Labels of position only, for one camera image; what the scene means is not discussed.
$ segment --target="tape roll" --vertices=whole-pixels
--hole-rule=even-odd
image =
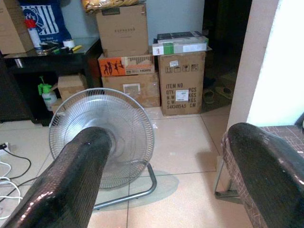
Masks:
[[[68,47],[68,48],[73,48],[75,47],[75,43],[73,39],[67,39],[63,41],[63,46]]]

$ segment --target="tile floor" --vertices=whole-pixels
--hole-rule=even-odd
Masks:
[[[151,165],[158,181],[151,195],[94,211],[89,228],[250,228],[242,205],[217,200],[212,194],[216,175],[216,157],[221,153],[230,106],[201,115],[164,117],[160,108],[146,109],[155,129],[155,149]],[[48,128],[30,121],[0,124],[1,142],[10,142],[11,150],[32,160],[32,167],[17,184],[38,176],[51,162]],[[11,175],[26,169],[26,162],[8,154],[1,160],[12,164]],[[0,173],[5,167],[0,166]],[[24,195],[31,182],[20,188]],[[148,172],[129,185],[101,190],[96,202],[115,199],[148,189]],[[12,188],[1,185],[0,194]],[[0,203],[0,216],[9,214],[16,202]]]

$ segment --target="black cable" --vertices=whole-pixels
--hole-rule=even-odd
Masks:
[[[8,153],[8,154],[10,154],[10,155],[12,155],[12,156],[14,156],[14,157],[22,158],[22,159],[25,159],[25,160],[27,160],[27,161],[29,162],[29,166],[28,166],[27,170],[25,170],[24,173],[21,174],[21,175],[19,175],[19,176],[16,176],[16,177],[9,177],[11,180],[12,180],[12,179],[16,179],[16,178],[18,178],[18,177],[22,177],[24,174],[27,173],[27,171],[29,171],[30,167],[32,166],[32,162],[30,161],[30,159],[25,158],[25,157],[20,157],[20,156],[18,156],[18,155],[14,155],[14,154],[12,154],[11,152],[7,151],[7,150],[4,149],[4,148],[3,148],[3,150],[4,150],[6,153]]]
[[[20,185],[17,185],[17,187],[19,188],[21,185],[24,185],[24,184],[26,184],[26,183],[28,183],[28,182],[34,180],[34,179],[37,179],[38,177],[34,177],[34,178],[32,178],[32,179],[29,179],[29,180],[27,180],[27,181],[21,183]],[[9,196],[9,195],[12,194],[15,190],[16,190],[16,189],[13,189],[13,190],[10,191],[9,194],[7,194],[6,196]]]

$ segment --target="yellow marker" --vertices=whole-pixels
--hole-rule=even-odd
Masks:
[[[82,48],[82,45],[77,45],[72,48],[72,51],[75,52],[75,51],[79,50],[80,48]]]

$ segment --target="yellow package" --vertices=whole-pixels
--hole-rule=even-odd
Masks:
[[[86,12],[135,5],[139,0],[82,0]]]

